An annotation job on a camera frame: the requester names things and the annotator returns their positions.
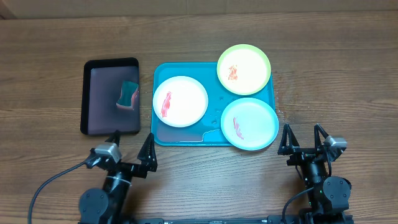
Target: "wood grain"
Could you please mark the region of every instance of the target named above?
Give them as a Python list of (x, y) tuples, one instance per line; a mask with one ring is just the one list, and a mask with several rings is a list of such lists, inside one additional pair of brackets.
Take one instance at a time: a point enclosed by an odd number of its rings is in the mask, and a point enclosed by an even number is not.
[[(333, 174), (353, 184), (348, 213), (356, 223), (398, 221), (396, 11), (0, 21), (0, 30), (0, 223), (25, 223), (37, 187), (104, 140), (79, 130), (85, 62), (140, 62), (142, 130), (121, 140), (132, 162), (150, 131), (156, 67), (217, 61), (242, 43), (270, 58), (279, 131), (289, 122), (311, 146), (321, 123), (347, 139)], [(133, 180), (125, 210), (167, 219), (280, 214), (303, 184), (277, 156), (279, 141), (261, 152), (157, 146), (158, 171)], [(104, 176), (80, 168), (55, 180), (37, 200), (35, 223), (76, 223), (79, 196)]]

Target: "blue tray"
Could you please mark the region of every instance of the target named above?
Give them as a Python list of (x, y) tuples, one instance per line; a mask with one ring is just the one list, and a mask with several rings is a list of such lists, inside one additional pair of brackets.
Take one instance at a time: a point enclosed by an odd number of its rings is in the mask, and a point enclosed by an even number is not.
[(232, 146), (221, 131), (221, 114), (227, 105), (242, 97), (257, 98), (275, 110), (272, 74), (261, 91), (241, 96), (231, 93), (220, 83), (217, 62), (163, 63), (155, 70), (153, 94), (166, 79), (179, 75), (192, 77), (205, 87), (209, 98), (208, 107), (201, 120), (185, 128), (175, 128), (161, 122), (152, 108), (151, 131), (155, 135), (155, 142), (162, 146)]

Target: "silver metal part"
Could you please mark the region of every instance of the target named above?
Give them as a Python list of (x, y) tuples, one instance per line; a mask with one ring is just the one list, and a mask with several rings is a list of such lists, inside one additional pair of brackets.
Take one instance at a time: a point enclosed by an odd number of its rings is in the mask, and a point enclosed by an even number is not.
[(323, 143), (331, 148), (347, 147), (347, 141), (341, 136), (328, 136)]
[(113, 142), (104, 142), (104, 144), (95, 147), (94, 151), (100, 156), (109, 156), (115, 163), (118, 163), (122, 158), (118, 145)]

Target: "wall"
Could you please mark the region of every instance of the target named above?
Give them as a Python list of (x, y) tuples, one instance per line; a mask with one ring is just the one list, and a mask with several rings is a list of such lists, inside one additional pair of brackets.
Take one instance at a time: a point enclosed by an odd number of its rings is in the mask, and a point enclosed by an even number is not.
[(6, 19), (397, 9), (398, 0), (0, 0)]

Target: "wooden table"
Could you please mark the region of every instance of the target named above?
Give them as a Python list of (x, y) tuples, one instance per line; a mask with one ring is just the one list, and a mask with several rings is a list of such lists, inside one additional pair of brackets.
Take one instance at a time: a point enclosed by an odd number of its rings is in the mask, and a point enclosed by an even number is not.
[[(156, 67), (217, 61), (242, 43), (270, 58), (278, 138), (262, 152), (157, 146), (158, 171), (133, 180), (126, 211), (167, 219), (281, 214), (303, 190), (277, 155), (282, 126), (289, 122), (299, 143), (312, 146), (321, 123), (348, 141), (333, 163), (333, 174), (353, 184), (348, 213), (356, 223), (397, 223), (396, 11), (0, 21), (0, 223), (25, 223), (37, 187), (105, 139), (79, 130), (88, 60), (139, 60), (142, 129), (121, 139), (133, 162), (150, 131)], [(76, 223), (80, 195), (104, 177), (82, 167), (55, 180), (39, 195), (34, 223)]]

